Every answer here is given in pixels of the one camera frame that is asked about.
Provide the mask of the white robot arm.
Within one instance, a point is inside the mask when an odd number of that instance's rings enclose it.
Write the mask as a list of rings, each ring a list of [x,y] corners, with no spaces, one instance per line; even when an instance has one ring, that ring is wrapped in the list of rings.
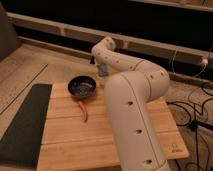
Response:
[[[168,90],[169,74],[115,48],[106,37],[93,46],[92,55],[118,71],[105,82],[104,101],[122,171],[171,171],[147,109]]]

